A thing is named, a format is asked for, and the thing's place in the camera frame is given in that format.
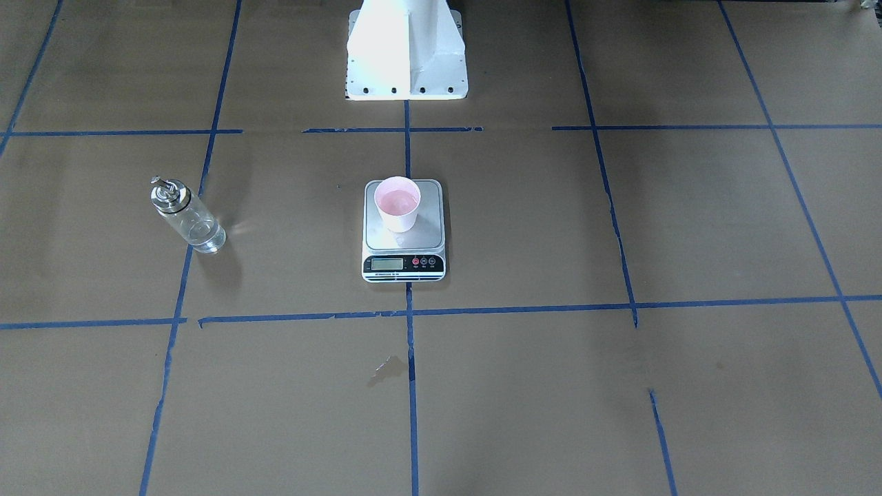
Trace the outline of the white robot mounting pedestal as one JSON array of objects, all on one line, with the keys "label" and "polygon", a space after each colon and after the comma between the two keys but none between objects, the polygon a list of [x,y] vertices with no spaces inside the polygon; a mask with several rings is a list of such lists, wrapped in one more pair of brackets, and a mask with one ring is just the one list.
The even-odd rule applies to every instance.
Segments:
[{"label": "white robot mounting pedestal", "polygon": [[462,16],[447,1],[365,1],[349,13],[349,100],[449,101],[467,94]]}]

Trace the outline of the pink paper cup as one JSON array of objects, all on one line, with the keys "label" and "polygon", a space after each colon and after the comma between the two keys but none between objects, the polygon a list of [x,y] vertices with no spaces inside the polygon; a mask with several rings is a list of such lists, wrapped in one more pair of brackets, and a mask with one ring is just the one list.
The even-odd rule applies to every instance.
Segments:
[{"label": "pink paper cup", "polygon": [[400,234],[415,226],[421,205],[421,189],[415,181],[403,176],[384,179],[373,198],[385,229]]}]

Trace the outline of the clear glass sauce bottle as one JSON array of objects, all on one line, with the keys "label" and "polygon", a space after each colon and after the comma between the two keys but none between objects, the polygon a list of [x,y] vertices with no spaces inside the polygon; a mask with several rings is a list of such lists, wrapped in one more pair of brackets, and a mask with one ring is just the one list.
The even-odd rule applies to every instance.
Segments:
[{"label": "clear glass sauce bottle", "polygon": [[198,194],[176,179],[154,176],[150,182],[152,206],[194,251],[214,254],[223,248],[226,232]]}]

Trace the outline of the white digital kitchen scale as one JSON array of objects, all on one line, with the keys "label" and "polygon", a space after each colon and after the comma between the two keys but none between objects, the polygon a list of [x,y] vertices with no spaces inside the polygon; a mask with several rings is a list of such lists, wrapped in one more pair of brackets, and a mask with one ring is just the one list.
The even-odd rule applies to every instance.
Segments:
[{"label": "white digital kitchen scale", "polygon": [[383,182],[365,185],[362,219],[362,279],[366,282],[428,282],[447,276],[444,194],[434,179],[416,179],[419,202],[413,226],[404,232],[388,229],[377,204]]}]

